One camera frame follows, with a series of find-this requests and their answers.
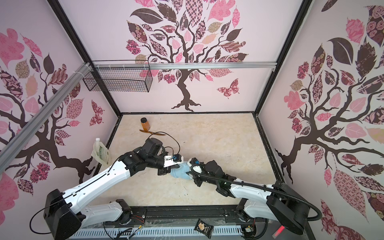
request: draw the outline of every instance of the wire basket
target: wire basket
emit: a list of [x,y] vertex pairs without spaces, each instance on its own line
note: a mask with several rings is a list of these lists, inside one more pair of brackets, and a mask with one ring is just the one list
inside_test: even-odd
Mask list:
[[149,92],[153,80],[149,64],[123,68],[96,67],[95,70],[99,73],[104,86],[102,84],[100,86],[92,72],[89,72],[83,81],[90,91]]

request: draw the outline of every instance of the table surface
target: table surface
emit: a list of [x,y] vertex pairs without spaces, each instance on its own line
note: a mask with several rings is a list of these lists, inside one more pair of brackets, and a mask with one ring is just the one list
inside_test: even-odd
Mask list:
[[[113,160],[145,143],[149,134],[139,131],[143,117],[148,119],[150,131],[166,132],[179,142],[184,161],[193,157],[205,163],[215,160],[226,174],[243,181],[276,181],[252,113],[124,115],[109,148]],[[177,153],[177,143],[169,136],[152,137]],[[124,199],[130,206],[226,205],[240,201],[220,195],[213,184],[203,182],[197,187],[192,180],[170,174],[158,176],[157,169],[152,168],[116,184],[90,205],[116,199]]]

